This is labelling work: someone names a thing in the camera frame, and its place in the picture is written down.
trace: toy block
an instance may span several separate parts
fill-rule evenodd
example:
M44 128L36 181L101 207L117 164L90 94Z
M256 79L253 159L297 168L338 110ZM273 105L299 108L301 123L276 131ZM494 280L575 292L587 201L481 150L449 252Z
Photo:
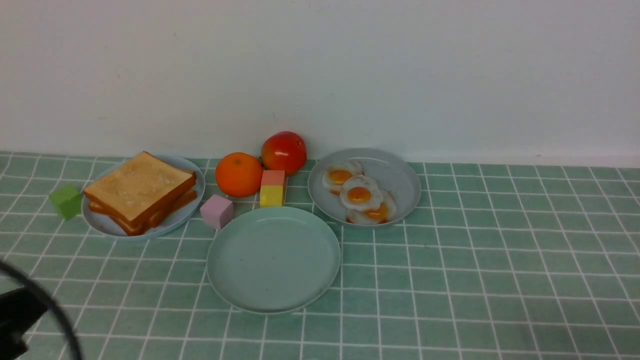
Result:
M200 207L205 224L220 230L234 218L234 203L219 195L213 195Z
M284 170L265 170L262 172L261 186L273 185L282 186L285 185Z
M70 220L82 212L82 194L72 184L62 186L50 193L49 200L65 220Z
M283 206L284 187L277 185L263 185L260 187L260 207Z

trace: white wall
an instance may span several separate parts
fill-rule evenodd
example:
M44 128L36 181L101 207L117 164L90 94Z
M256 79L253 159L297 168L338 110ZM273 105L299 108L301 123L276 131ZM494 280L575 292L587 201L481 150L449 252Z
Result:
M20 0L0 148L640 166L638 0Z

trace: gray plate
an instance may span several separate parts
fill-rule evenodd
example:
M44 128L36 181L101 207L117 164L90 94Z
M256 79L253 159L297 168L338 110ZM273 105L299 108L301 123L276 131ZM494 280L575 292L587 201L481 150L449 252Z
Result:
M378 186L390 192L398 208L396 217L378 225L356 225L345 221L347 209L337 196L322 186L324 171L331 165L357 160L364 174L373 178ZM413 169L397 156L377 149L346 149L327 155L311 170L308 181L309 195L316 206L329 217L342 224L356 227L381 227L394 224L409 215L420 201L420 179Z
M271 206L233 219L215 237L207 276L229 304L259 314L294 311L315 301L340 267L340 244L319 217Z
M116 223L114 223L109 217L101 214L96 214L89 210L89 199L83 197L82 200L82 215L84 219L89 223L89 226L94 228L96 231L109 235L115 236L117 238L123 238L128 240L146 240L151 238L157 238L158 236L162 236L164 234L170 233L173 230L180 227L180 225L184 224L189 218L193 215L194 212L198 209L198 205L204 196L204 175L200 168L198 168L194 163L189 160L180 158L178 156L169 156L169 155L154 155L158 159L164 161L165 163L177 167L177 168L186 168L189 170L193 170L196 173L196 185L192 189L196 191L198 197L191 201L186 206L183 206L181 209L173 212L169 215L158 227L154 227L149 229L146 233L138 236L128 236L124 230L120 228ZM105 176L106 174L114 171L118 167L120 167L122 163L113 165L108 168L105 172L100 174L100 177Z

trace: orange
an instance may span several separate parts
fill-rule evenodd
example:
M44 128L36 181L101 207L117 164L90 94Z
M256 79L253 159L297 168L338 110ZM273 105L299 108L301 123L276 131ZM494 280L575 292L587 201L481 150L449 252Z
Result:
M261 180L260 161L243 152L225 156L216 166L216 183L229 196L251 196L260 190Z

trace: apple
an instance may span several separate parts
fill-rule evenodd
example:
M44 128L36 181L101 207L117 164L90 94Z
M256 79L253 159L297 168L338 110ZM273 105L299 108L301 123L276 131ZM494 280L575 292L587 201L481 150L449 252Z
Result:
M260 153L267 170L284 170L286 176L297 173L307 162L305 141L291 131L282 131L268 138Z

